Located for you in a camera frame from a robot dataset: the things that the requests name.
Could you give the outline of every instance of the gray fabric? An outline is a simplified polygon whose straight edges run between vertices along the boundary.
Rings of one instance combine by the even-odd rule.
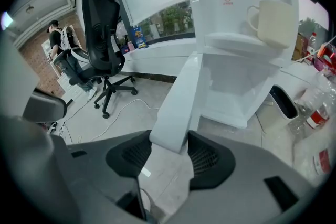
[[[73,70],[79,74],[81,72],[83,72],[83,69],[82,67],[80,66],[78,60],[70,55],[68,58],[67,58],[67,61],[69,63],[69,65],[73,68]],[[68,72],[67,69],[64,68],[64,66],[62,65],[62,61],[60,62],[60,65],[61,65],[61,68],[62,68],[62,71],[69,77],[69,79],[71,79],[71,74]],[[88,92],[90,91],[92,88],[93,88],[93,84],[91,81],[88,81],[87,83],[85,84],[77,84],[79,87],[81,87],[85,92]]]

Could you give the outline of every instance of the person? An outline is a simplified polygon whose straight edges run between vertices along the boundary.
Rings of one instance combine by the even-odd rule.
[[[63,52],[61,49],[61,29],[58,26],[58,21],[57,20],[52,20],[47,29],[47,33],[50,33],[49,35],[49,41],[50,41],[50,48],[51,48],[51,54],[48,57],[48,62],[51,62],[53,60],[53,57],[57,54],[59,55],[60,53]],[[78,60],[73,56],[70,55],[67,58],[67,62],[70,64],[70,66],[73,68],[73,70],[76,73],[81,73],[82,67],[80,66]],[[67,71],[67,69],[63,68],[62,66],[62,61],[60,62],[60,68],[62,71],[69,77],[71,78],[71,74]],[[87,83],[79,83],[79,87],[81,87],[85,92],[89,93],[88,99],[92,99],[93,96],[95,96],[97,92],[97,88],[93,86],[93,83],[91,81]]]

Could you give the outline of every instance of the white mug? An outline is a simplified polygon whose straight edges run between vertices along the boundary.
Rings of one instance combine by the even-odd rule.
[[[296,41],[298,22],[292,5],[273,0],[260,1],[260,7],[247,8],[247,22],[258,33],[258,38],[271,47],[286,49]],[[258,28],[248,16],[251,8],[259,10]]]

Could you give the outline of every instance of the brick wall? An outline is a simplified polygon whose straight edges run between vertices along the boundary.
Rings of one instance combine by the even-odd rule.
[[[60,28],[67,25],[72,25],[83,49],[86,50],[85,37],[81,28],[78,16],[75,12],[69,13],[58,20]],[[64,90],[57,82],[57,75],[47,61],[47,57],[42,49],[41,44],[49,38],[49,33],[46,33],[47,26],[32,36],[19,50],[27,63],[40,77],[40,89],[53,92],[56,96],[62,97]]]

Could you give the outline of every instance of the black office chair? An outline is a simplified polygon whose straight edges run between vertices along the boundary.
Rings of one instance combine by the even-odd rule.
[[[89,61],[92,67],[84,70],[79,76],[70,79],[70,84],[87,82],[94,78],[104,78],[103,92],[94,101],[94,107],[99,108],[98,102],[105,97],[103,105],[103,118],[107,119],[106,112],[111,95],[116,91],[130,90],[132,95],[137,95],[135,87],[122,86],[125,81],[135,79],[128,76],[113,84],[109,77],[117,75],[125,63],[125,57],[119,50],[115,33],[119,17],[119,2],[117,0],[82,0],[86,46]]]

